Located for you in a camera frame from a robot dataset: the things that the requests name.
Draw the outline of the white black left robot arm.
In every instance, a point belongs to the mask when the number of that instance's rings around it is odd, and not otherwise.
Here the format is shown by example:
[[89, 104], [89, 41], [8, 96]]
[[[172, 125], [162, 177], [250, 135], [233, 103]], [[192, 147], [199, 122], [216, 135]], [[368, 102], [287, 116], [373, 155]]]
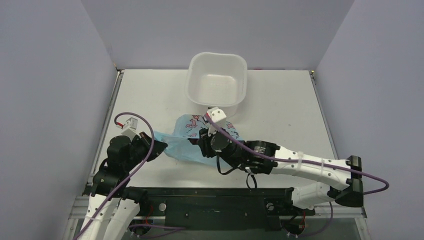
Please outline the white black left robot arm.
[[145, 132], [112, 138], [93, 177], [84, 222], [74, 239], [122, 239], [132, 219], [149, 210], [148, 192], [128, 186], [131, 171], [156, 159], [167, 146]]

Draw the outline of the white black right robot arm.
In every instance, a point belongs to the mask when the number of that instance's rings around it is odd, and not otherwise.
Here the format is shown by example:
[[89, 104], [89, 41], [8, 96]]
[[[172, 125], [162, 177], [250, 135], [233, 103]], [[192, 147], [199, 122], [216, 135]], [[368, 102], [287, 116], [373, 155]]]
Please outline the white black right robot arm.
[[219, 131], [199, 131], [198, 145], [205, 158], [226, 162], [231, 171], [241, 170], [249, 176], [288, 175], [313, 181], [313, 184], [295, 187], [282, 199], [283, 209], [294, 214], [299, 209], [313, 209], [320, 203], [335, 202], [344, 207], [361, 208], [364, 205], [362, 159], [351, 155], [347, 159], [327, 159], [291, 151], [275, 143], [252, 140], [231, 140]]

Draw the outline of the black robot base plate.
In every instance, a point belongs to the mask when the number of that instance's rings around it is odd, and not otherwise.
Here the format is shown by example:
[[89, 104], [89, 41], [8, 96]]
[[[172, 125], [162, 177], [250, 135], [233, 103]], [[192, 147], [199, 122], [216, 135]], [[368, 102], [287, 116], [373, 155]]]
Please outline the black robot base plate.
[[313, 216], [292, 204], [294, 188], [126, 187], [115, 194], [140, 207], [136, 219], [163, 220], [187, 231], [278, 231], [281, 221]]

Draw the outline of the light blue plastic bag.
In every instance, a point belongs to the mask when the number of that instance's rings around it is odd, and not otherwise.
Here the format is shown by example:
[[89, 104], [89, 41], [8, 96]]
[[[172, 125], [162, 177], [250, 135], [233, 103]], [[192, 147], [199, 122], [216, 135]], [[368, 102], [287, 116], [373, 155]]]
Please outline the light blue plastic bag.
[[209, 124], [202, 115], [183, 114], [177, 118], [171, 134], [154, 131], [154, 138], [167, 144], [164, 153], [170, 158], [216, 166], [213, 158], [204, 157], [199, 146], [190, 142], [191, 139], [198, 140], [200, 138], [199, 131], [208, 128]]

